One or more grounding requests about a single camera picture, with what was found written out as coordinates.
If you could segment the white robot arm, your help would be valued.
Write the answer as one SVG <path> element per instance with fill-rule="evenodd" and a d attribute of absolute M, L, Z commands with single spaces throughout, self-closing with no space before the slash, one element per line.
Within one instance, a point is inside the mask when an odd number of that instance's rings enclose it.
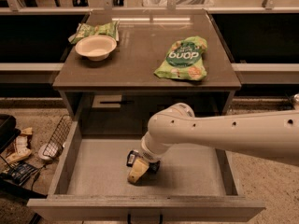
<path fill-rule="evenodd" d="M 140 156 L 133 162 L 128 181 L 136 183 L 175 144 L 214 147 L 296 164 L 299 111 L 197 118 L 188 105 L 171 105 L 149 119 L 148 130 L 141 139 Z"/>

